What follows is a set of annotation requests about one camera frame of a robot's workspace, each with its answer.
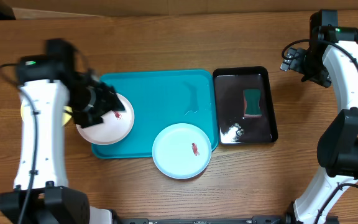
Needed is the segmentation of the black rectangular tray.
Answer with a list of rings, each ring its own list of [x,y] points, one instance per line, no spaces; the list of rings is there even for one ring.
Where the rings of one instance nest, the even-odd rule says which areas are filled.
[[[273,143],[278,139],[266,68],[218,68],[213,72],[219,141],[224,145]],[[259,89],[261,117],[244,118],[243,91]]]

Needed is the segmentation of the yellow plate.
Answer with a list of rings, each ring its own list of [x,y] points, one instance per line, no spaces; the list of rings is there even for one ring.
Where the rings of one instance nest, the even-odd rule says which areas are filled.
[[[63,119],[62,119],[62,125],[65,126],[72,118],[72,108],[69,106],[64,106],[63,109]],[[21,103],[21,118],[23,122],[26,121],[33,121],[32,117],[32,110],[28,103],[22,102]]]

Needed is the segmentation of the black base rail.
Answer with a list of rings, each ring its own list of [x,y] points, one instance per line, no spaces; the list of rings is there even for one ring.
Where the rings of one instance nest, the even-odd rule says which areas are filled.
[[[301,223],[290,215],[284,216],[253,216],[251,218],[218,218],[218,219],[162,219],[150,220],[147,218],[118,218],[113,223],[120,224],[291,224]]]

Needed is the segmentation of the light blue plate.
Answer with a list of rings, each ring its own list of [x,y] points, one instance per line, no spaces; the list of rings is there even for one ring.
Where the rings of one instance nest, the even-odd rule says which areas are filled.
[[[191,179],[208,166],[211,142],[199,127],[177,123],[163,129],[155,138],[152,158],[158,170],[173,179]]]

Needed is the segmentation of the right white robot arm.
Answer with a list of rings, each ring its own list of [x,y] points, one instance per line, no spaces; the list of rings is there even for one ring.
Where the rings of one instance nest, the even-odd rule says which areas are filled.
[[[329,211],[347,189],[358,189],[358,29],[315,26],[307,42],[306,50],[283,49],[281,69],[333,86],[338,114],[318,141],[317,173],[282,223],[338,223]]]

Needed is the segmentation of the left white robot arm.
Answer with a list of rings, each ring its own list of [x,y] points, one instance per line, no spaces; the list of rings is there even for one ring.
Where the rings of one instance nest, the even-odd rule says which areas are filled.
[[[12,84],[29,114],[14,189],[0,195],[0,211],[12,223],[119,223],[115,211],[92,207],[86,194],[69,188],[63,127],[66,106],[83,128],[123,111],[115,90],[77,72],[71,53],[23,57],[15,67]]]

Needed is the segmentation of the pink plate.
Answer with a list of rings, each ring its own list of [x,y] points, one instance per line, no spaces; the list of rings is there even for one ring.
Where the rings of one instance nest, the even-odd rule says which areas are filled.
[[[103,122],[87,128],[76,125],[79,134],[88,142],[97,145],[109,145],[123,140],[131,131],[134,121],[134,109],[127,98],[117,94],[125,111],[109,111],[102,116]]]

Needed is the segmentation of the teal plastic tray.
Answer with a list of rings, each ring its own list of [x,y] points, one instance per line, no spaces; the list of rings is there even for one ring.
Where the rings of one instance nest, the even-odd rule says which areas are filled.
[[[187,123],[202,129],[215,149],[219,144],[212,75],[202,69],[107,73],[100,80],[131,103],[135,120],[130,133],[110,145],[92,145],[100,159],[151,157],[164,128]]]

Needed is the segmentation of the green and pink sponge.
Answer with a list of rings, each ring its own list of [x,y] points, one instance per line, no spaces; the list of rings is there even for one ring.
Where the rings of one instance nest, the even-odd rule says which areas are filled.
[[[260,97],[261,92],[259,89],[246,89],[243,91],[244,118],[261,117]]]

